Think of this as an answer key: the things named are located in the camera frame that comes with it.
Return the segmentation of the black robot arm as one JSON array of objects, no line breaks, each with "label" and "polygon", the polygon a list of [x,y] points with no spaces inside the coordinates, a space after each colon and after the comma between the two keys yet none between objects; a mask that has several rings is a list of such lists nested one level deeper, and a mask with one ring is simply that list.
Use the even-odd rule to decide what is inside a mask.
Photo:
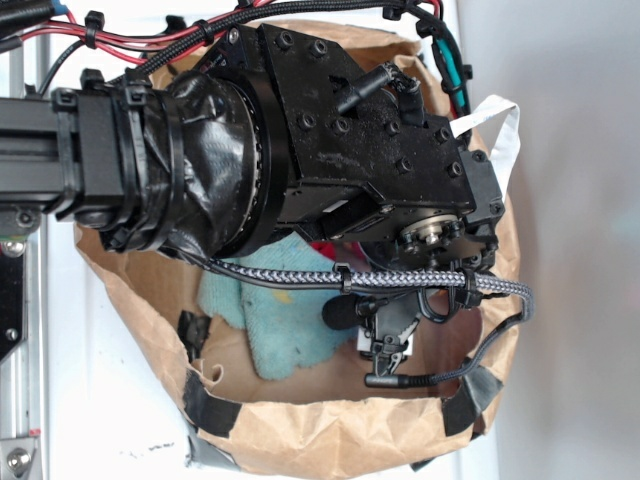
[{"label": "black robot arm", "polygon": [[493,166],[395,64],[239,26],[155,89],[96,71],[79,90],[1,103],[1,234],[43,215],[105,249],[187,261],[249,255],[291,233],[361,245],[380,268],[489,270],[504,212]]}]

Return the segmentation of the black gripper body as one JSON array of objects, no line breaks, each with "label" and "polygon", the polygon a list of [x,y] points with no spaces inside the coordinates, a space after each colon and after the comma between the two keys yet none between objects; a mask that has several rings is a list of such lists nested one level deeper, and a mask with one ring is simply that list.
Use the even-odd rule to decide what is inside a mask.
[{"label": "black gripper body", "polygon": [[393,64],[362,69],[336,42],[236,26],[197,65],[236,89],[261,157],[248,255],[289,233],[360,244],[379,269],[489,270],[504,212],[494,169]]}]

